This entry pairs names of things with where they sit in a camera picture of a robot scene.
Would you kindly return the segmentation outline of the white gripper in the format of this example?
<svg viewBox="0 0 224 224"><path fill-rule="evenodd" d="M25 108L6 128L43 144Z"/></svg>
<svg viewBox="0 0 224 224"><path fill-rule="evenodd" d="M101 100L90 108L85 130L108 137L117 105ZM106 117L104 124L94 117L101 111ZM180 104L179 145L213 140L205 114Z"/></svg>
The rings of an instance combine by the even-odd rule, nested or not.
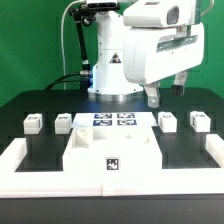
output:
<svg viewBox="0 0 224 224"><path fill-rule="evenodd" d="M202 62L204 54L204 27L191 27L190 35L177 36L176 28L131 28L124 39L124 75L131 83L145 85L148 106L160 106L158 83L175 75L172 94L182 96L188 70Z"/></svg>

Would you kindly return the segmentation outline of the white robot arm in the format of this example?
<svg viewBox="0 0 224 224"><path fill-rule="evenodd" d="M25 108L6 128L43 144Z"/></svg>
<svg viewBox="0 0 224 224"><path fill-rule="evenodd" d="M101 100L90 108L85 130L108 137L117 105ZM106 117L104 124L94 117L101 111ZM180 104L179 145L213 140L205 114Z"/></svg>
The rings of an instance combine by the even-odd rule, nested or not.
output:
<svg viewBox="0 0 224 224"><path fill-rule="evenodd" d="M96 13L98 61L92 96L111 99L144 90L148 105L160 105L160 81L172 76L172 93L184 94L188 70L204 55L202 0L87 0Z"/></svg>

